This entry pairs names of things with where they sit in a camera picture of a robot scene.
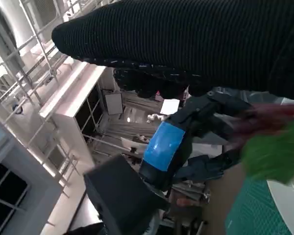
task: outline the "green object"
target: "green object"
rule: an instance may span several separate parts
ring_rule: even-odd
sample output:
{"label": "green object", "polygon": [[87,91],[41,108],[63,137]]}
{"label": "green object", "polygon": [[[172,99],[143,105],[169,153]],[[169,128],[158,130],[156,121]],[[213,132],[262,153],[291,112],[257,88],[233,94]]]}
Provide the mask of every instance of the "green object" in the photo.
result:
{"label": "green object", "polygon": [[266,181],[247,178],[225,220],[227,235],[292,235]]}
{"label": "green object", "polygon": [[256,135],[244,146],[242,163],[254,180],[287,184],[294,177],[294,121],[275,135]]}

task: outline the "green cutting mat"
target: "green cutting mat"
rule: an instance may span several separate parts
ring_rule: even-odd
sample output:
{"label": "green cutting mat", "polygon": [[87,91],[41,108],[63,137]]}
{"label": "green cutting mat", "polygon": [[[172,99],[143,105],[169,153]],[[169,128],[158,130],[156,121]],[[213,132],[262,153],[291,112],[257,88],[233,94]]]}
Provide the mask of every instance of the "green cutting mat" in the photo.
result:
{"label": "green cutting mat", "polygon": [[227,235],[292,235],[266,181],[246,179],[225,221]]}

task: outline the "robotic hand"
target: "robotic hand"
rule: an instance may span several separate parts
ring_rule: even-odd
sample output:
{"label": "robotic hand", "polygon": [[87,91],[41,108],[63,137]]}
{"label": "robotic hand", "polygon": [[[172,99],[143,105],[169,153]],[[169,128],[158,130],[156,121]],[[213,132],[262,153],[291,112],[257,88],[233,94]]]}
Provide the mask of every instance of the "robotic hand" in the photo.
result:
{"label": "robotic hand", "polygon": [[209,92],[191,97],[185,106],[159,126],[145,150],[137,174],[119,155],[85,175],[86,190],[107,234],[155,234],[158,210],[168,210],[163,195],[173,183],[184,180],[206,181],[222,176],[223,171],[239,162],[240,151],[233,149],[209,159],[198,156],[188,160],[192,138],[212,131],[229,139],[232,128],[215,113],[236,116],[250,108],[248,103]]}

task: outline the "green ball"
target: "green ball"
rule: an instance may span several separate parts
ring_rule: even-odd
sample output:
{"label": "green ball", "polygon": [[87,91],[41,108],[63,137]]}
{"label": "green ball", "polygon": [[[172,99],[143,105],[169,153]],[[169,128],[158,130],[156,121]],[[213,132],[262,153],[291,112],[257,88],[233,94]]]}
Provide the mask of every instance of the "green ball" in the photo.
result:
{"label": "green ball", "polygon": [[294,178],[294,121],[276,135],[255,135],[242,150],[248,176],[283,184]]}

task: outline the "blue tape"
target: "blue tape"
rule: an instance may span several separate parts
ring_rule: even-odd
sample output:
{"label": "blue tape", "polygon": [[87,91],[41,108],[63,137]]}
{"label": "blue tape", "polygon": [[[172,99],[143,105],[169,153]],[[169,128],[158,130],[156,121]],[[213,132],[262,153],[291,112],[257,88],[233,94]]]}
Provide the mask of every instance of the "blue tape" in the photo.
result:
{"label": "blue tape", "polygon": [[178,127],[162,122],[144,152],[144,161],[160,171],[167,171],[184,134]]}

